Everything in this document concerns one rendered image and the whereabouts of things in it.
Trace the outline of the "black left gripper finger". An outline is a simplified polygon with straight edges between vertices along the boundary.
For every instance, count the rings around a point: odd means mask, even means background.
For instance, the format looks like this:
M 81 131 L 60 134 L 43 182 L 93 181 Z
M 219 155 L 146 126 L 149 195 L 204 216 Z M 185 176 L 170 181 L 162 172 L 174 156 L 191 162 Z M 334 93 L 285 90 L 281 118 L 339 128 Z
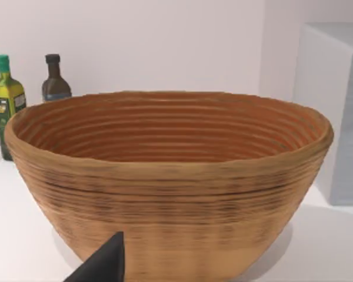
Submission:
M 116 232 L 63 282 L 124 282 L 124 232 Z

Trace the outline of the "brown woven basket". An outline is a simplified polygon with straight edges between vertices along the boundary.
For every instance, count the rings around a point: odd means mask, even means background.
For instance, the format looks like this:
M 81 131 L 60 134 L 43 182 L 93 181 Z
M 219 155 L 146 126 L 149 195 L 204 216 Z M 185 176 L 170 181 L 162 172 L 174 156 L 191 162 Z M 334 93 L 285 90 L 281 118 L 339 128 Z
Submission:
M 81 259 L 116 232 L 126 282 L 227 282 L 282 233 L 332 144 L 313 108 L 225 92 L 123 91 L 22 109 L 5 142 Z

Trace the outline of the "dark brown bottle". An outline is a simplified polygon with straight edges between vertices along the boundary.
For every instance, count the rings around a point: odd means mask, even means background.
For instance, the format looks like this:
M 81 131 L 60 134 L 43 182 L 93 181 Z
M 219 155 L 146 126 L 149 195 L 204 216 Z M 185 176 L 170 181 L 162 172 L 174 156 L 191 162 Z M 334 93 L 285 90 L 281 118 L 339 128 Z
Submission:
M 45 55 L 48 65 L 48 78 L 42 84 L 42 98 L 44 102 L 51 102 L 70 98 L 71 88 L 66 80 L 61 76 L 60 55 L 56 53 Z

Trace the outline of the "green oil bottle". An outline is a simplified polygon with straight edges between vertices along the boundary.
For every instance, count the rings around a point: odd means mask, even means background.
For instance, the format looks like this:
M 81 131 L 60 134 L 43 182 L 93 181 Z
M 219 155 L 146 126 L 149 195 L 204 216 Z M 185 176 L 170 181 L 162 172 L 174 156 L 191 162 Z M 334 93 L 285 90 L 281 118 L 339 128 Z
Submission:
M 0 55 L 0 148 L 4 160 L 12 161 L 5 143 L 5 126 L 14 114 L 24 108 L 26 108 L 24 87 L 11 75 L 9 56 Z

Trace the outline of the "pale microwave oven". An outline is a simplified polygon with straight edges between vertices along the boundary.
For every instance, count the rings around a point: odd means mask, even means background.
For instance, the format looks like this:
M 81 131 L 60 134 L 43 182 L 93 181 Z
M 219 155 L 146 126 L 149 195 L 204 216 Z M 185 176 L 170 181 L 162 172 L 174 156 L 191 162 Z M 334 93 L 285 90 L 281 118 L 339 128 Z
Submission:
M 334 141 L 315 184 L 329 204 L 353 206 L 353 23 L 303 27 L 293 101 L 330 120 Z

